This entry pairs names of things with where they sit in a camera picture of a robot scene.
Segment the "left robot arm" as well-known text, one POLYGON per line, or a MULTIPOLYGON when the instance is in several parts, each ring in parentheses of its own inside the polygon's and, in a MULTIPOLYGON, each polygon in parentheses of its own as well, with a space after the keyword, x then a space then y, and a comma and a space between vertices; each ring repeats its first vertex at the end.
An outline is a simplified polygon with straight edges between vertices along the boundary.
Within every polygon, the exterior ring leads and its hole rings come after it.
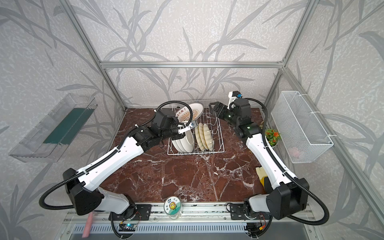
POLYGON ((129 219, 137 212, 134 201, 126 195, 101 188, 101 184, 130 160, 140 156, 163 139, 182 139, 190 124, 181 127, 171 110, 158 110, 150 126, 133 128, 121 143, 93 163, 77 171, 80 177, 69 180, 66 191, 79 216, 106 211, 129 219))

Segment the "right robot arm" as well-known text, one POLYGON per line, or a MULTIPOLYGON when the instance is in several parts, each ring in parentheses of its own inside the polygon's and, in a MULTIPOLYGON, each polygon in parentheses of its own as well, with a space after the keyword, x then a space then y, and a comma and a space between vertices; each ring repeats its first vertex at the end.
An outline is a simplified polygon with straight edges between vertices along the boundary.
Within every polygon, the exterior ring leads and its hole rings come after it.
POLYGON ((271 148, 266 139, 266 130, 252 121, 249 100, 235 98, 229 105, 210 103, 210 113, 233 128, 267 174, 266 194, 245 199, 246 216, 254 217, 257 213, 268 213, 277 220, 290 218, 308 225, 309 221, 295 217, 295 214, 306 209, 311 193, 309 184, 304 178, 298 179, 271 148))

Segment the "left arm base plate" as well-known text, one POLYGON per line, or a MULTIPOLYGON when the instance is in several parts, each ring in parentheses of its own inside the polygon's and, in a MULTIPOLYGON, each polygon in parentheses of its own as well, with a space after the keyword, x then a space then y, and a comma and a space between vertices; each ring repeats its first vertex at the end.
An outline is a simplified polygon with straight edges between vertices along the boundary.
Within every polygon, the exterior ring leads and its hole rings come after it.
POLYGON ((151 215, 151 204, 138 204, 129 207, 122 214, 111 213, 109 220, 113 221, 148 221, 151 215))

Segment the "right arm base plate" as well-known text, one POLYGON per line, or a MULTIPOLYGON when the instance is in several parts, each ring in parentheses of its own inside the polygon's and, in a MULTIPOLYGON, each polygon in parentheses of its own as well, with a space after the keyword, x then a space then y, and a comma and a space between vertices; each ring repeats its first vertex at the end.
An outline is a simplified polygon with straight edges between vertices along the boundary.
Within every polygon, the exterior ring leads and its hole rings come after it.
POLYGON ((227 203, 226 210, 230 213, 231 220, 254 220, 246 215, 244 204, 227 203))

